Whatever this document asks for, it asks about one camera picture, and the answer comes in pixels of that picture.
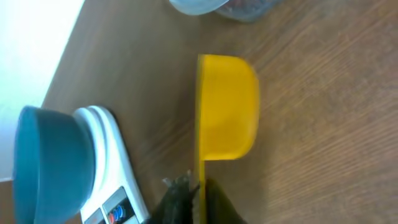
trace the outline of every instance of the scale platform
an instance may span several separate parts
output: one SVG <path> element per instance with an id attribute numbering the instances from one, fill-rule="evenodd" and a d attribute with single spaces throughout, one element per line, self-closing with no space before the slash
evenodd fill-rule
<path id="1" fill-rule="evenodd" d="M 91 134 L 96 173 L 90 198 L 80 210 L 84 224 L 138 224 L 149 218 L 132 173 L 118 125 L 100 106 L 77 109 L 73 116 Z"/>

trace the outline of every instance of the yellow object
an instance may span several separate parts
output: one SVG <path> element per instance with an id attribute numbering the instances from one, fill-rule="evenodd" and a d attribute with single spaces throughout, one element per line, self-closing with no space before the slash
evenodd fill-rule
<path id="1" fill-rule="evenodd" d="M 238 159 L 249 152 L 258 125 L 259 84 L 254 70 L 237 57 L 201 55 L 198 69 L 196 172 L 204 224 L 204 163 Z"/>

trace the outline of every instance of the bowl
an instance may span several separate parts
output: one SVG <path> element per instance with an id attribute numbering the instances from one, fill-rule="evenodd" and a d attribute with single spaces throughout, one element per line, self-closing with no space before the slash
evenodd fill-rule
<path id="1" fill-rule="evenodd" d="M 67 114 L 27 106 L 14 151 L 18 223 L 64 223 L 90 197 L 95 153 L 89 133 Z"/>

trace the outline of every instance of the white lid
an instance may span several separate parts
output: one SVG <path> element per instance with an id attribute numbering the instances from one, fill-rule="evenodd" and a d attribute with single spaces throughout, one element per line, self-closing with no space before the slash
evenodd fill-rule
<path id="1" fill-rule="evenodd" d="M 214 11 L 229 0 L 170 0 L 180 12 L 190 16 L 202 15 Z"/>

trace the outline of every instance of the wood grain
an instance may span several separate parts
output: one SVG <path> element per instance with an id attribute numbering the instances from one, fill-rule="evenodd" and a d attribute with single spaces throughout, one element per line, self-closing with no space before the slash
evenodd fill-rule
<path id="1" fill-rule="evenodd" d="M 86 0 L 44 107 L 111 109 L 150 210 L 193 167 L 198 54 L 258 74 L 252 151 L 207 164 L 249 223 L 398 222 L 396 0 L 285 0 L 253 24 Z"/>

